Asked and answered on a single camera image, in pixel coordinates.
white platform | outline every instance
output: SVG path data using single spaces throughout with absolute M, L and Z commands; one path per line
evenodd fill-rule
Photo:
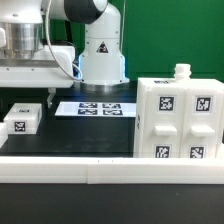
M 224 159 L 0 157 L 0 183 L 224 184 Z

white block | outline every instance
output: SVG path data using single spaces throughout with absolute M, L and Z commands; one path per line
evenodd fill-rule
M 184 102 L 185 86 L 174 79 L 139 79 L 135 157 L 179 157 Z
M 0 148 L 4 145 L 8 139 L 7 125 L 5 123 L 0 123 Z
M 221 134 L 219 132 L 224 86 L 211 79 L 191 79 L 186 85 L 188 90 L 180 156 L 215 158 L 218 136 Z
M 36 134 L 41 117 L 41 104 L 15 103 L 4 122 L 8 126 L 8 134 Z
M 140 78 L 134 157 L 216 158 L 224 128 L 223 90 L 214 79 Z

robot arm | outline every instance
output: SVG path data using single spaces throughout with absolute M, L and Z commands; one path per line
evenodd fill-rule
M 49 0 L 42 0 L 42 8 L 47 9 Z M 97 20 L 107 6 L 107 0 L 54 0 L 50 18 L 91 24 Z

robot end effector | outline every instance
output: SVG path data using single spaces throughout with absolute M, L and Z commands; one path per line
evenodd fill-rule
M 41 48 L 41 8 L 49 0 L 0 0 L 0 51 L 6 59 L 32 59 Z M 53 0 L 50 18 L 90 24 L 104 12 L 107 0 Z

